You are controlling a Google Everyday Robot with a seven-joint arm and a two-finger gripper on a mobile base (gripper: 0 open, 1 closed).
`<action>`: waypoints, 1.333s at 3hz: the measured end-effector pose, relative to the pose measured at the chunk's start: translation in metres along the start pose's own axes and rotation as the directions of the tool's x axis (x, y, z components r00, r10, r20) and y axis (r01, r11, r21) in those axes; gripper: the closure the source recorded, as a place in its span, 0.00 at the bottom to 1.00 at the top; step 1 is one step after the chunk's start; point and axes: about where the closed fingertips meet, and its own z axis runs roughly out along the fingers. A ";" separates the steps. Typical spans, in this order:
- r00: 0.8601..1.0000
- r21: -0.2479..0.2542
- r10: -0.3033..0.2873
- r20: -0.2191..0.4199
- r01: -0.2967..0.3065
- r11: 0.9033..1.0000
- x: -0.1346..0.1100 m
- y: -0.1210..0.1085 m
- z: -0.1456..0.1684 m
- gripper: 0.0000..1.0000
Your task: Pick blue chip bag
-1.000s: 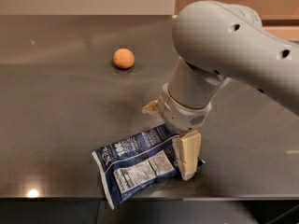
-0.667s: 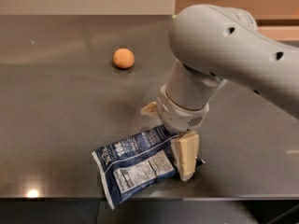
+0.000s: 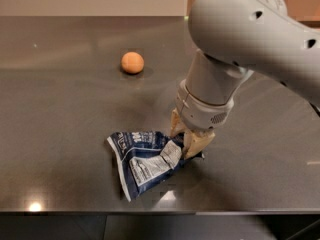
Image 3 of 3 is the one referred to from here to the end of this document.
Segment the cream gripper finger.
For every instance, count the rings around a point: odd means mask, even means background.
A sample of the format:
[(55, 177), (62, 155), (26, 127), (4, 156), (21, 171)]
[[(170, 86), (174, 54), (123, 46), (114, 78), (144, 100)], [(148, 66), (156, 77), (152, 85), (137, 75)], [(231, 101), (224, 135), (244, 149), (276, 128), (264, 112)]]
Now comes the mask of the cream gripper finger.
[(185, 133), (186, 126), (180, 118), (177, 109), (173, 109), (171, 112), (171, 121), (170, 121), (170, 136), (175, 137), (178, 134)]
[(213, 130), (185, 130), (183, 139), (183, 158), (189, 159), (207, 147), (215, 137)]

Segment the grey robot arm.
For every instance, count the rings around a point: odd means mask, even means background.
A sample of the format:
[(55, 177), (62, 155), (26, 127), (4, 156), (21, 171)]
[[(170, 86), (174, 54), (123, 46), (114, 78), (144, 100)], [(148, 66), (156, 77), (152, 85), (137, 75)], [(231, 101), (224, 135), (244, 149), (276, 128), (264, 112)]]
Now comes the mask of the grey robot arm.
[(197, 51), (171, 116), (183, 158), (212, 141), (255, 72), (320, 105), (320, 34), (290, 18), (284, 0), (195, 0), (188, 29)]

